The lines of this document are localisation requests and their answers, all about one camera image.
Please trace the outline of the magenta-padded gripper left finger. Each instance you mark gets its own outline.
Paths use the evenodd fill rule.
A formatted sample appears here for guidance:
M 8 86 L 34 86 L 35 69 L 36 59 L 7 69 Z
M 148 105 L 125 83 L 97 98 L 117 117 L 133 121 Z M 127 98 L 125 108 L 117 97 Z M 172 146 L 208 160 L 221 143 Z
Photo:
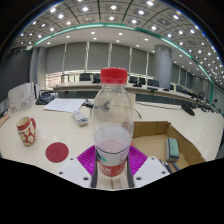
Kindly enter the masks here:
M 95 188 L 98 177 L 95 147 L 91 146 L 78 157 L 69 158 L 57 175 L 81 187 Z

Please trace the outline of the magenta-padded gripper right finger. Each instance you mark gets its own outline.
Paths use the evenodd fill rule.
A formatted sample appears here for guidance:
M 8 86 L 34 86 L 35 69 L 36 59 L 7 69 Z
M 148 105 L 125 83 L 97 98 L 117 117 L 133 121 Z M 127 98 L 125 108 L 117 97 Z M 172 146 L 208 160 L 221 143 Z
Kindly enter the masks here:
M 147 157 L 135 147 L 130 147 L 127 159 L 127 181 L 130 188 L 143 187 L 168 175 L 168 170 L 156 157 Z

